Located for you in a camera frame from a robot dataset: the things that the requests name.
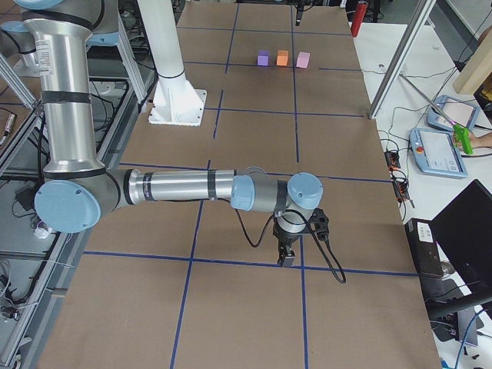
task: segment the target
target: blue cable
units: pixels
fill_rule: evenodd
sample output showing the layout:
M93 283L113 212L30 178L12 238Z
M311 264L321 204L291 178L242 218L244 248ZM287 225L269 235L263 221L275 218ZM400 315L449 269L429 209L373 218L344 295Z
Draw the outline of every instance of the blue cable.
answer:
M454 363L454 369L458 369L458 363L460 362L461 351L463 350L464 343L467 341L468 333L470 332L471 325L477 320L478 316L488 309L482 309L477 312L473 318L471 318L470 323L468 323L467 330L464 332L463 340L461 341L460 350L458 351L458 356L456 358L456 363Z

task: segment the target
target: label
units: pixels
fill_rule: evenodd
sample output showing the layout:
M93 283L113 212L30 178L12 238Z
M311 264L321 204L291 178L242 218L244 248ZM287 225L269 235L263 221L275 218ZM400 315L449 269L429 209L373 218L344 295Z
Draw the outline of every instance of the label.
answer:
M417 222L417 230L418 230L418 239L421 242L429 242L433 243L434 239L432 238L431 227L427 223Z
M52 45L49 40L36 41L36 52L38 53L39 74L52 75Z

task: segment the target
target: blue joint cap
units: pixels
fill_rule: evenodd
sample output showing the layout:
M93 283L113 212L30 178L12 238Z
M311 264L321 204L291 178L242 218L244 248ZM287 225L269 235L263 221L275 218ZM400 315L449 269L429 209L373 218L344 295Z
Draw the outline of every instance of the blue joint cap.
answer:
M78 233L94 226L101 217L98 200L72 181L46 182L35 196L38 216L56 231Z
M120 39L120 32L101 33L93 35L87 40L88 46L116 46Z
M231 206L250 211L254 203L254 183L248 175L236 175L232 180Z
M21 21L10 21L0 25L0 28L6 32L27 33L29 30Z
M31 10L50 9L64 1L65 0L14 0L14 2L21 7Z
M311 173L297 173L287 183L287 191L292 201L303 209L315 209L323 196L321 181Z

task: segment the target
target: white table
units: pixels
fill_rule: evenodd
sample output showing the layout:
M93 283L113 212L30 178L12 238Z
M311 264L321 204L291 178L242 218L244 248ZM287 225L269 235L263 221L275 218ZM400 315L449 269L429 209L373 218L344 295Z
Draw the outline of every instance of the white table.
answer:
M369 71L384 73L390 64L404 30L405 25L364 23L361 27L359 36L354 40L361 68L365 71L364 80L371 101L374 99L376 91L384 76L383 74L376 74ZM424 26L413 50L406 60L404 74L407 76L428 76L450 70L453 67L454 63L446 52L442 42L437 37L436 32L432 27ZM412 78L411 80L423 93L432 98L437 91L439 91L449 74L450 71L442 75L436 75L432 78ZM439 95L446 94L461 100L471 100L474 98L473 96L459 95L455 92L452 84L458 75L459 73L456 72L451 77L450 81L444 86ZM411 86L405 81L398 79L376 118L377 126L380 130L388 131L391 126L391 117L395 107L419 109L426 105L427 102L419 96ZM423 117L419 122L419 118L421 118L425 111L425 109L421 111L396 110L391 133L401 136L402 138L408 138L409 131L415 127L417 123L419 127L425 126L426 117ZM479 125L490 127L490 122L483 112L480 113L477 123ZM483 135L486 132L475 129L474 133L476 135ZM387 135L382 131L380 132L380 136L381 138L387 138ZM396 141L400 148L407 147L407 142L404 140L395 137L390 138ZM383 148L386 148L387 141L382 141L381 143ZM388 148L395 148L394 144L389 143ZM474 155L486 152L489 151L487 149L474 150ZM440 178L421 174L414 163L412 154L410 153L410 157L407 160L407 151L400 151L402 170L409 176L409 193L415 205L415 208L412 208L412 206L407 203L404 221L407 221L410 218L432 219L475 178L478 178L489 191L492 191L492 158L472 158L464 160L468 171L467 178ZM401 207L401 213L403 217L403 206ZM455 274L453 279L458 285L463 284L461 278ZM463 292L466 294L469 293L469 290L465 288L463 289ZM482 329L482 331L492 335L492 321L490 318L486 314L482 314L480 318L486 324L486 327ZM470 355L460 359L460 369L492 367L492 340L490 338L479 336L478 342L479 348L468 349ZM438 339L436 339L436 344L441 357L448 365L453 367L460 344L456 341L442 343ZM479 353L480 357L477 360L472 360L470 356L473 356L476 353Z

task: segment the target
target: pink cube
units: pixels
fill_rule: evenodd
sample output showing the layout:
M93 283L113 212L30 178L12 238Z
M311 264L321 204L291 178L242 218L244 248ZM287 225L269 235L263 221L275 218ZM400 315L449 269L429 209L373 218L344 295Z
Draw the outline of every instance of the pink cube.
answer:
M260 50L258 52L258 65L262 67L268 67L269 60L270 59L270 53L268 50Z
M298 61L296 62L296 67L306 69L309 64L309 57L311 54L308 52L300 52L298 56Z

